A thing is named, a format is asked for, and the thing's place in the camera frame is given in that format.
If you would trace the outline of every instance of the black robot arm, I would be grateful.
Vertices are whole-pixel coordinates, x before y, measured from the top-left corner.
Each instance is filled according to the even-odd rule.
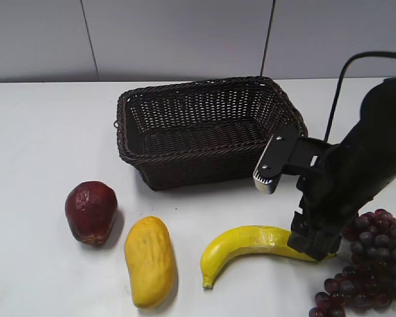
[[[292,126],[278,131],[255,168],[255,185],[271,194],[281,174],[300,175],[302,191],[288,245],[316,260],[335,253],[342,229],[396,178],[396,78],[365,96],[359,122],[337,145],[302,137]]]

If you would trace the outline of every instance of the mango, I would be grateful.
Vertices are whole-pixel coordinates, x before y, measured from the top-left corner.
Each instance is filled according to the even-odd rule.
[[[157,217],[135,223],[125,242],[125,260],[133,304],[158,306],[169,295],[175,280],[176,261],[166,225]]]

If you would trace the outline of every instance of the wicker basket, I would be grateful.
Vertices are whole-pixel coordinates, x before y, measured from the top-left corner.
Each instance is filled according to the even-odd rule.
[[[303,119],[266,77],[147,87],[117,103],[117,147],[153,190],[252,176],[272,134]]]

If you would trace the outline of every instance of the table surface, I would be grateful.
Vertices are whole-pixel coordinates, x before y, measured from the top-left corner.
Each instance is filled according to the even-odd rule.
[[[344,82],[330,142],[358,121],[362,98],[380,82]],[[337,81],[277,83],[301,111],[310,136],[322,138]],[[249,256],[231,263],[214,289],[204,291],[199,262],[212,239],[242,225],[288,229],[300,192],[291,176],[272,196],[257,191],[251,178],[148,189],[119,158],[113,122],[121,93],[162,84],[0,84],[0,317],[307,316],[323,281],[349,263],[345,244],[339,257],[319,265]],[[65,218],[67,194],[87,180],[105,182],[119,201],[121,213],[102,249],[75,241]],[[378,207],[396,216],[396,181],[362,211]],[[160,217],[170,231],[179,283],[171,302],[142,311],[132,304],[123,243],[148,215]],[[396,304],[386,314],[396,316]]]

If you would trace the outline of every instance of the banana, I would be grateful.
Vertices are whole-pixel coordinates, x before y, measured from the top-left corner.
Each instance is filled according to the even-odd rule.
[[[243,226],[226,231],[215,238],[203,253],[201,258],[203,287],[212,289],[221,269],[231,259],[244,254],[276,254],[315,262],[306,254],[290,248],[287,245],[289,236],[288,230],[266,226]]]

